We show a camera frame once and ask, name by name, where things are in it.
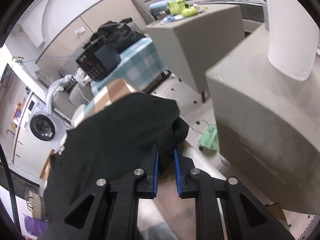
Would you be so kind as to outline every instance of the purple cloth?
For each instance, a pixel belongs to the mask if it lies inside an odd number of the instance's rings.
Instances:
[[[42,220],[34,219],[25,214],[24,216],[24,227],[27,232],[32,236],[40,236],[48,227],[48,223]]]

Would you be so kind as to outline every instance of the black clothes pile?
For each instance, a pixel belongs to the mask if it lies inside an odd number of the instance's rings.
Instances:
[[[68,131],[62,154],[51,157],[44,192],[49,223],[98,179],[120,179],[139,168],[153,144],[158,144],[163,171],[188,130],[176,101],[142,93],[127,95],[84,120]]]
[[[132,21],[132,18],[124,19],[119,24],[108,21],[91,36],[90,42],[103,35],[110,41],[117,53],[120,54],[141,38],[145,38],[142,33],[134,32],[130,29],[127,24]]]

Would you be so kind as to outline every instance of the lime green object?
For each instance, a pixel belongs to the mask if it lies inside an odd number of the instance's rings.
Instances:
[[[184,8],[186,8],[186,6],[188,6],[188,3],[185,0],[174,0],[168,1],[167,5],[172,15],[178,15]]]
[[[198,14],[198,11],[196,8],[194,7],[189,7],[189,8],[184,8],[182,11],[181,11],[181,15],[183,17],[189,17],[189,16],[193,16],[193,15],[196,15]]]
[[[217,150],[219,147],[217,126],[210,125],[199,139],[199,143],[210,150]]]

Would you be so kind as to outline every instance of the triangular cutout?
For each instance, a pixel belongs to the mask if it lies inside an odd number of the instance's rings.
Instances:
[[[93,200],[94,195],[87,196],[83,202],[65,218],[64,222],[78,229],[83,228]]]
[[[250,227],[254,228],[258,225],[266,223],[267,218],[256,208],[256,206],[244,195],[240,195],[240,200],[242,206],[244,207],[244,212],[247,216]]]

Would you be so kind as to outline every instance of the cabinet leg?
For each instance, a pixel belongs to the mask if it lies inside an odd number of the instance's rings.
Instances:
[[[202,100],[202,103],[205,102],[205,96],[204,96],[204,91],[201,92],[201,100]]]

